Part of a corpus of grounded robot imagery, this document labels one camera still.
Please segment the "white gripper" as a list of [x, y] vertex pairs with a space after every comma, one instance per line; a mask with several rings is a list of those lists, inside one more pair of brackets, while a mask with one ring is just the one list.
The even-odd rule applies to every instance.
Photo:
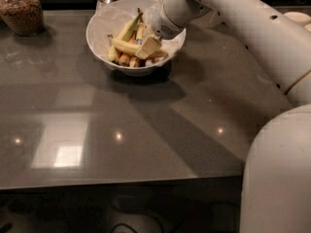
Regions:
[[[186, 39], [186, 30], [174, 25], [166, 16], [161, 3], [154, 3], [144, 12], [144, 20], [150, 33], [166, 42], [182, 45]], [[151, 54], [161, 48], [161, 42], [150, 35], [139, 47], [135, 55], [140, 59], [147, 59]]]

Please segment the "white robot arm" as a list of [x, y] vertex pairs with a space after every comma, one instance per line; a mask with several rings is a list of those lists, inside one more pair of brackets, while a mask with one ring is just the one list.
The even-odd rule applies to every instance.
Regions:
[[213, 10], [292, 103], [253, 141], [240, 233], [311, 233], [311, 33], [260, 0], [164, 0], [151, 15], [170, 40]]

